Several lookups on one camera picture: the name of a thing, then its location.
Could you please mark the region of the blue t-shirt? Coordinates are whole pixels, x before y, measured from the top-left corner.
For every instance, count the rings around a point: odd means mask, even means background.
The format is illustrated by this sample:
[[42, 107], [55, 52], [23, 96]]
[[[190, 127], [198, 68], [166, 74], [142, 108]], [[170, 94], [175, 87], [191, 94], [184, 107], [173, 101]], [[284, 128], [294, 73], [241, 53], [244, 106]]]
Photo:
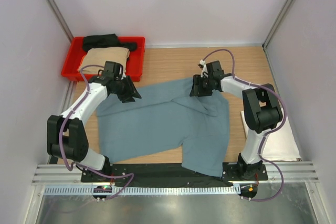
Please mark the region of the blue t-shirt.
[[219, 177], [229, 143], [229, 104], [214, 91], [190, 96], [191, 79], [140, 87], [140, 99], [108, 96], [96, 110], [99, 150], [113, 163], [175, 148], [182, 166]]

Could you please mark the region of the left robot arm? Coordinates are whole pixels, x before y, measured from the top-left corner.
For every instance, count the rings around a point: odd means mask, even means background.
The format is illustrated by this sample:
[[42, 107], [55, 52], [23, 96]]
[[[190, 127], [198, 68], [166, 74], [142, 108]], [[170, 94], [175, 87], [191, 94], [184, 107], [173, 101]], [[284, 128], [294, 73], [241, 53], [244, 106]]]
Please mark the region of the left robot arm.
[[100, 182], [112, 174], [109, 159], [89, 147], [85, 126], [109, 95], [114, 94], [122, 103], [141, 98], [131, 77], [124, 73], [123, 65], [106, 61], [92, 78], [83, 78], [86, 89], [61, 115], [51, 115], [47, 120], [47, 153], [62, 159], [68, 170], [75, 165], [83, 172], [92, 172]]

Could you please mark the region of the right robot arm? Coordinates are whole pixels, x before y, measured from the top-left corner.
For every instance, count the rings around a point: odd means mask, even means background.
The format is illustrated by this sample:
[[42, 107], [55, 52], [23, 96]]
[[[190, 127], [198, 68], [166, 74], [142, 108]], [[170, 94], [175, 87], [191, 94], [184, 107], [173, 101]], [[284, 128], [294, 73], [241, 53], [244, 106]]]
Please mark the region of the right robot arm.
[[226, 74], [219, 61], [206, 63], [201, 60], [198, 66], [202, 72], [193, 76], [190, 96], [210, 96], [216, 90], [228, 92], [243, 101], [248, 134], [245, 146], [238, 155], [236, 172], [239, 178], [252, 180], [261, 170], [261, 153], [268, 135], [284, 118], [279, 96], [271, 84], [258, 85], [241, 80], [233, 73]]

